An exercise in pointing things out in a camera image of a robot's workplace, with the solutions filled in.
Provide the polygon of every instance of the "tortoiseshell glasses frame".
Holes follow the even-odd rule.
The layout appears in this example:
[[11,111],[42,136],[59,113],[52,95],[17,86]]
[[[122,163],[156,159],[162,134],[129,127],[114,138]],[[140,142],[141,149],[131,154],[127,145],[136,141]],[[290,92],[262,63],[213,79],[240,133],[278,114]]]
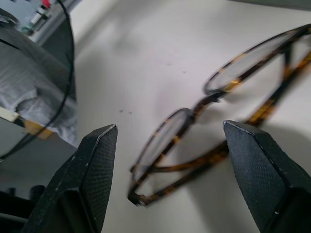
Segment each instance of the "tortoiseshell glasses frame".
[[[212,150],[206,152],[205,154],[199,156],[192,161],[187,163],[175,165],[175,166],[158,166],[159,163],[168,156],[168,152],[172,149],[172,147],[177,144],[180,139],[185,135],[189,127],[196,123],[198,117],[204,110],[204,108],[211,103],[217,102],[219,98],[225,96],[227,93],[231,92],[234,88],[238,85],[242,84],[247,78],[251,77],[259,69],[263,68],[266,64],[268,64],[273,58],[277,55],[284,56],[284,63],[283,63],[283,77],[279,87],[275,90],[275,92],[268,98],[268,100],[255,112],[251,117],[245,121],[246,124],[253,125],[259,127],[262,123],[274,112],[276,108],[277,102],[280,100],[281,96],[285,93],[287,87],[293,83],[303,72],[306,70],[307,66],[311,62],[311,50],[308,51],[307,55],[300,61],[300,63],[296,67],[291,67],[292,65],[292,50],[293,50],[293,43],[295,43],[298,39],[305,35],[309,35],[311,33],[311,24],[304,25],[302,27],[287,31],[285,33],[281,33],[277,36],[274,36],[253,48],[247,50],[246,52],[242,53],[240,56],[226,64],[223,68],[221,68],[217,73],[215,73],[209,81],[205,84],[204,92],[206,97],[200,100],[195,107],[191,110],[188,108],[179,109],[170,117],[168,117],[153,133],[153,136],[149,139],[146,146],[142,150],[140,157],[138,158],[135,165],[131,168],[132,172],[132,180],[128,192],[128,199],[135,205],[142,205],[147,206],[160,198],[169,195],[181,185],[189,182],[199,176],[204,171],[208,170],[209,168],[213,167],[214,165],[220,163],[228,156],[228,147],[226,141],[222,142],[221,144],[214,147]],[[230,81],[228,85],[225,85],[219,89],[211,90],[209,89],[209,84],[214,79],[216,79],[221,73],[223,73],[227,68],[229,68],[232,64],[240,60],[243,56],[247,55],[248,53],[252,52],[253,50],[259,48],[262,45],[265,45],[267,42],[272,41],[278,37],[288,35],[288,38],[284,41],[284,43],[280,44],[276,49],[272,50],[269,55],[266,55],[262,58],[258,63],[254,66],[246,70],[242,75],[236,77],[234,80]],[[143,166],[139,164],[140,160],[142,159],[145,151],[148,149],[148,146],[152,141],[158,136],[158,132],[170,122],[170,120],[176,116],[177,114],[184,112],[187,116],[184,120],[184,123],[178,128],[178,132],[170,138],[170,141],[167,143],[165,149],[159,153],[159,155],[150,163],[149,166],[145,166],[143,173],[140,177],[135,177],[135,172],[140,167]],[[137,189],[141,186],[143,181],[150,175],[151,173],[157,172],[173,172],[173,171],[182,171],[191,169],[191,172],[187,175],[183,176],[181,179],[177,180],[176,182],[172,183],[171,185],[158,190],[154,194],[146,197],[144,195],[136,194]]]

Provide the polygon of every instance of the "gray cloth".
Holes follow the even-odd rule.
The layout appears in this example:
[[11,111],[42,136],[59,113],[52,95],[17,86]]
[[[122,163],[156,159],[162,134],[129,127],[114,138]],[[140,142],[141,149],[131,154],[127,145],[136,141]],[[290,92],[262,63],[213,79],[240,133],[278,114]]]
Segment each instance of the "gray cloth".
[[[19,48],[0,42],[0,106],[46,125],[64,98],[69,70],[13,28],[0,26],[0,39]],[[76,103],[69,98],[49,129],[77,146],[76,126]]]

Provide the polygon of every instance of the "eyeglass hinge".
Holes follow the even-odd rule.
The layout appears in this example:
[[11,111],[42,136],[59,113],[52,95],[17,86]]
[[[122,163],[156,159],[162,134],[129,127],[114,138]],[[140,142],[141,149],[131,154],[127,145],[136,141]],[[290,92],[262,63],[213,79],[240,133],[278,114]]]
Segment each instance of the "eyeglass hinge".
[[131,172],[131,173],[134,172],[135,167],[136,167],[136,166],[134,165],[134,166],[132,166],[132,167],[130,168],[130,172]]
[[134,205],[140,205],[145,206],[147,202],[147,197],[144,195],[138,195],[136,193],[131,193],[128,196],[128,199],[134,204]]

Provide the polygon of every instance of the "white table surface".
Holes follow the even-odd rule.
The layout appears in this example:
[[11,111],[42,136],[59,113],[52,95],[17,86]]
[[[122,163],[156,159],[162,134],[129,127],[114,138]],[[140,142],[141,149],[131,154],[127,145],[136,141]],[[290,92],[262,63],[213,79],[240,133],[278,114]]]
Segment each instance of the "white table surface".
[[[219,67],[310,18],[310,12],[225,0],[84,0],[73,10],[79,137],[119,127],[103,232],[259,232],[228,160],[149,208],[127,200],[128,169],[166,116],[204,96],[203,84]],[[224,119],[245,118],[277,85],[279,62],[207,108],[175,154],[196,156],[220,141]],[[264,129],[311,174],[310,97],[305,77]]]

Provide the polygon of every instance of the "eyeglass temple arm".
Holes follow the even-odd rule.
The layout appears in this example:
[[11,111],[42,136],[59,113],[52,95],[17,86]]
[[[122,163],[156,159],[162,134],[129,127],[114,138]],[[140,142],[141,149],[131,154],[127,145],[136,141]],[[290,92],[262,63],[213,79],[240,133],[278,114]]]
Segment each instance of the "eyeglass temple arm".
[[284,52],[284,70],[283,70],[283,81],[285,81],[291,74],[291,62],[293,58],[293,45],[286,48]]

